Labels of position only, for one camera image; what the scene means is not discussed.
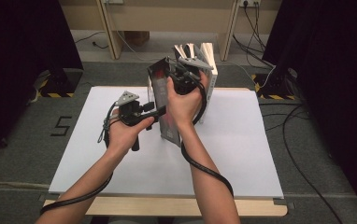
forearm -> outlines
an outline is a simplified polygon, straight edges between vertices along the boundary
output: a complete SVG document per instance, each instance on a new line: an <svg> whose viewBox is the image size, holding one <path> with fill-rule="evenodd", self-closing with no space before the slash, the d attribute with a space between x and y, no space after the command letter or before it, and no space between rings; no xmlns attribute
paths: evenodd
<svg viewBox="0 0 357 224"><path fill-rule="evenodd" d="M189 156L207 168L219 172L192 124L178 126ZM193 189L206 223L239 223L236 205L229 189L216 177L191 166Z"/></svg>
<svg viewBox="0 0 357 224"><path fill-rule="evenodd" d="M111 176L122 156L104 154L67 192L57 201L77 198L99 188ZM45 212L37 223L79 223L91 206L94 197Z"/></svg>

wall socket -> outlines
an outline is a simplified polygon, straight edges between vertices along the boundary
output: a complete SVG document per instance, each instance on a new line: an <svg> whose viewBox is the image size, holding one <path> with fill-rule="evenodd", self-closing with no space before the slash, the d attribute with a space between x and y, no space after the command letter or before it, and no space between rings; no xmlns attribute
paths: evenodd
<svg viewBox="0 0 357 224"><path fill-rule="evenodd" d="M255 7L254 3L258 3L258 6L261 4L261 0L247 0L248 1L248 7ZM243 3L245 0L240 0L240 7L243 7Z"/></svg>

person's left hand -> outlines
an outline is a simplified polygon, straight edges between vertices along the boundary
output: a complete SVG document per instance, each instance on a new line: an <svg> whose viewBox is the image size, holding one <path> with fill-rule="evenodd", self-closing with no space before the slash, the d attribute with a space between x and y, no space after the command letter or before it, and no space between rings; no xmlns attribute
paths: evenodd
<svg viewBox="0 0 357 224"><path fill-rule="evenodd" d="M115 109L112 114L118 114L119 110ZM154 121L153 117L141 120L137 125L130 127L118 119L112 119L109 127L109 145L107 153L118 153L124 156L133 146L138 134L149 127Z"/></svg>

white tabletop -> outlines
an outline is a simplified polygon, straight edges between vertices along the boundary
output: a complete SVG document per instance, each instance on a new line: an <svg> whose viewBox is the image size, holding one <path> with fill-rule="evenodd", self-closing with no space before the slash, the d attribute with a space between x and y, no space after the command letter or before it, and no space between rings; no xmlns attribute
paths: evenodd
<svg viewBox="0 0 357 224"><path fill-rule="evenodd" d="M148 101L146 87L93 87L50 185L51 193L71 187L105 152L97 143L108 109L124 91ZM283 198L254 91L215 89L203 124L196 130L237 198ZM102 193L136 196L192 196L190 165L180 148L160 136L159 124L139 135Z"/></svg>

gray carpet floor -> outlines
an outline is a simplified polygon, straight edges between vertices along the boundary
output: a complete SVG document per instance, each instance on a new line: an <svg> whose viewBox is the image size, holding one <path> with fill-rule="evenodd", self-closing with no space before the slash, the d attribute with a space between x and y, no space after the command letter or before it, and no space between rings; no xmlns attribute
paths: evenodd
<svg viewBox="0 0 357 224"><path fill-rule="evenodd" d="M91 86L146 86L150 63L83 63L84 74L72 98L38 98L19 117L0 148L0 223L34 223L48 185L64 153ZM263 69L246 67L250 74ZM245 87L252 81L235 65L219 64L217 87ZM261 104L292 104L299 100L264 100ZM292 105L260 105L278 177L288 203L285 217L244 217L243 223L337 223L333 213L305 181L289 157L282 122ZM329 157L311 113L304 106L286 125L287 144L302 172L334 208L344 223L357 223L357 197L346 177ZM64 129L55 128L60 117ZM89 223L86 217L83 223Z"/></svg>

